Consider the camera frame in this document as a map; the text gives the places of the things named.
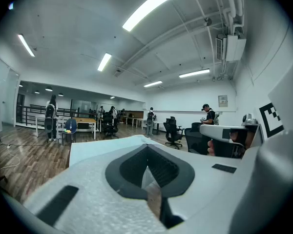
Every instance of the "jeans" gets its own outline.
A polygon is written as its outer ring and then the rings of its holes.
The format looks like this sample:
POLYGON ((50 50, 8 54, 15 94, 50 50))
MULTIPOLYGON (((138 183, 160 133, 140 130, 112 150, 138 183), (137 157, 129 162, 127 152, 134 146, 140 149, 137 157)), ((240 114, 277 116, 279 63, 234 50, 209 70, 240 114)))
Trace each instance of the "jeans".
POLYGON ((52 127, 52 132, 53 132, 53 138, 57 138, 57 119, 53 119, 53 127, 52 127))
POLYGON ((149 125, 146 126, 146 134, 153 135, 152 131, 153 131, 153 123, 150 126, 149 125))

